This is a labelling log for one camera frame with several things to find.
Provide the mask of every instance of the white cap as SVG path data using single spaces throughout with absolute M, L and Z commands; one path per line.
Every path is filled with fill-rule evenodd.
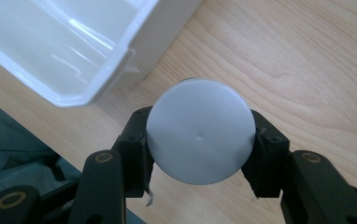
M 212 184 L 233 175 L 249 158 L 254 136 L 254 118 L 242 97 L 202 78 L 181 81 L 165 92 L 147 123 L 155 162 L 189 184 Z

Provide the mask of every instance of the round object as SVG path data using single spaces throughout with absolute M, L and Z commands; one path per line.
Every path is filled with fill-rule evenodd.
M 147 142 L 168 175 L 189 184 L 212 184 L 248 159 L 253 115 L 241 96 L 219 82 L 192 78 L 165 92 L 150 111 Z

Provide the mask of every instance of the round white lid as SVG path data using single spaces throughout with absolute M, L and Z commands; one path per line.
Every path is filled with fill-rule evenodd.
M 189 184 L 212 184 L 248 159 L 255 136 L 242 97 L 217 81 L 192 78 L 166 91 L 150 111 L 147 141 L 155 162 Z

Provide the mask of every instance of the wooden surface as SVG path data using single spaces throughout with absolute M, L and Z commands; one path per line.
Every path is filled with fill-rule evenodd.
M 326 156 L 357 187 L 357 0 L 205 0 L 153 71 L 93 105 L 57 108 L 0 67 L 0 107 L 81 168 L 110 148 L 136 109 L 186 77 L 226 83 L 292 141 Z M 279 199 L 257 200 L 241 173 L 210 186 L 155 166 L 148 223 L 284 223 Z

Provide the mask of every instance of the container lid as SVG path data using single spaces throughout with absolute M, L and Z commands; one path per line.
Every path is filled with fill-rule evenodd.
M 255 136 L 242 97 L 219 82 L 181 81 L 157 101 L 147 123 L 155 162 L 173 178 L 197 185 L 222 181 L 250 156 Z

